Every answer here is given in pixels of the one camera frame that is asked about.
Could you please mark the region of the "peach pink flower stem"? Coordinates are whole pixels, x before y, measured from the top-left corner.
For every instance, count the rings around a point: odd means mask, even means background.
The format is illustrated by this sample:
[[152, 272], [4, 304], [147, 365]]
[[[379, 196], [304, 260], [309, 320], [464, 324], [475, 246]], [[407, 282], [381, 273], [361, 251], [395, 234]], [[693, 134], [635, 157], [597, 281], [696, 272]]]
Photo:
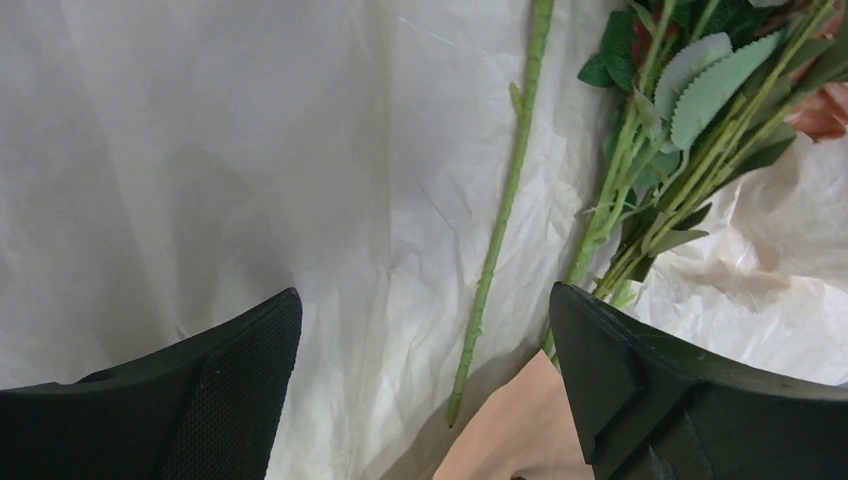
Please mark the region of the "peach pink flower stem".
[[521, 82], [509, 84], [510, 105], [516, 118], [514, 139], [510, 151], [506, 176], [489, 246], [477, 283], [464, 342], [455, 373], [453, 387], [446, 410], [446, 425], [456, 425], [473, 363], [474, 350], [482, 335], [484, 309], [494, 279], [510, 215], [518, 192], [521, 171], [532, 129], [535, 100], [552, 24], [555, 2], [536, 0], [530, 3], [529, 28]]

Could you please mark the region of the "orange paper flower bouquet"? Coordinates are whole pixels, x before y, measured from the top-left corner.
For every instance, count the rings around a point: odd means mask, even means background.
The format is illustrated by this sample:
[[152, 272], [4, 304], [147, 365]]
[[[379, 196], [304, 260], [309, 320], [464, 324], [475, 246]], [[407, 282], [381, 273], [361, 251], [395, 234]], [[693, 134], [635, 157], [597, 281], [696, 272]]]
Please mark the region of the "orange paper flower bouquet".
[[[529, 1], [1, 1], [1, 388], [74, 382], [304, 302], [269, 479], [430, 479], [539, 349], [612, 103], [576, 79], [622, 1], [555, 1], [457, 428]], [[716, 197], [632, 314], [847, 383], [847, 139]]]

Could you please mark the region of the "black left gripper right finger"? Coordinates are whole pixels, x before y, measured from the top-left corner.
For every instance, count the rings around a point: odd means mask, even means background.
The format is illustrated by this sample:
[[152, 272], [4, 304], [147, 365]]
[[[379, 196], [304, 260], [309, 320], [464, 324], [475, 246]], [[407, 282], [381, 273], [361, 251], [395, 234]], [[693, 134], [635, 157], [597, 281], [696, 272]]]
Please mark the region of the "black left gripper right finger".
[[843, 479], [847, 392], [757, 369], [564, 283], [549, 319], [598, 479]]

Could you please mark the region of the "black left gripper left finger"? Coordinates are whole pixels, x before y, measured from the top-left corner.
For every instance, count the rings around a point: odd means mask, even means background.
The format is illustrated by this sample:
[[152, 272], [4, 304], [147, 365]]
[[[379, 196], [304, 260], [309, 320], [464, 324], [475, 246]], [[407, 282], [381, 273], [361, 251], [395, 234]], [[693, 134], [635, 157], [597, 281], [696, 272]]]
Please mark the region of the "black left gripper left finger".
[[286, 289], [72, 384], [1, 394], [5, 479], [262, 479], [302, 331]]

